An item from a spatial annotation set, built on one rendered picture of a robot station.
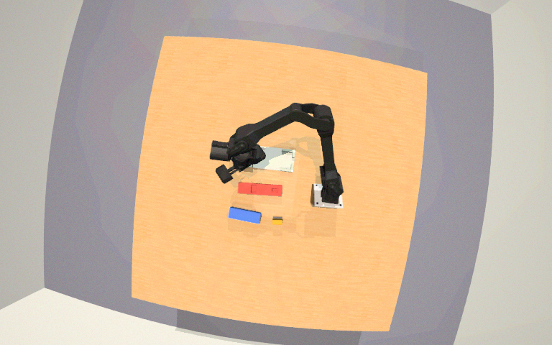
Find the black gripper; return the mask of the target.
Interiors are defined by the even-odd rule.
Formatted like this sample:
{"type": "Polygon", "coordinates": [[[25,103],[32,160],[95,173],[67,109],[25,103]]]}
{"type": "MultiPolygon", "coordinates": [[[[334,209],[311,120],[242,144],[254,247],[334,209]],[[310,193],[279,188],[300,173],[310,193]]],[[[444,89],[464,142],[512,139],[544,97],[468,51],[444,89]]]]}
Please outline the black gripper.
{"type": "Polygon", "coordinates": [[[259,162],[261,162],[262,160],[264,160],[266,158],[266,154],[265,152],[262,150],[262,148],[256,144],[255,146],[253,146],[253,148],[255,148],[257,150],[257,153],[256,153],[256,159],[255,160],[251,160],[249,159],[248,163],[245,164],[245,165],[237,165],[234,161],[234,158],[232,156],[232,162],[234,163],[234,166],[230,167],[229,169],[226,168],[225,164],[222,164],[220,165],[219,167],[216,168],[216,174],[218,175],[219,179],[221,180],[221,182],[223,184],[226,184],[228,183],[229,181],[233,180],[233,177],[232,175],[236,172],[236,171],[239,171],[241,172],[242,170],[248,168],[250,165],[254,165],[254,164],[257,164],[259,162]],[[234,170],[235,169],[235,170],[234,170]],[[231,172],[231,173],[230,173],[231,172]]]}

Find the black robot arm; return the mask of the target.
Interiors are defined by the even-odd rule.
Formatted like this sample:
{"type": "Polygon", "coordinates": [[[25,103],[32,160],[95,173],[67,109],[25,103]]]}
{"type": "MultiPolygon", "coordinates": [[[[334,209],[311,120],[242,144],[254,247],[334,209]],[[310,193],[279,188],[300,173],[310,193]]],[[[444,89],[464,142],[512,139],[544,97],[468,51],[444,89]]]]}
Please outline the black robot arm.
{"type": "Polygon", "coordinates": [[[285,109],[255,124],[240,126],[228,142],[212,140],[209,159],[230,162],[233,156],[237,165],[245,165],[249,159],[256,159],[257,150],[253,146],[261,138],[295,121],[317,130],[323,153],[323,166],[319,166],[323,186],[322,202],[339,204],[339,196],[344,193],[344,187],[334,161],[332,135],[335,122],[330,106],[325,104],[291,103],[285,109]]]}

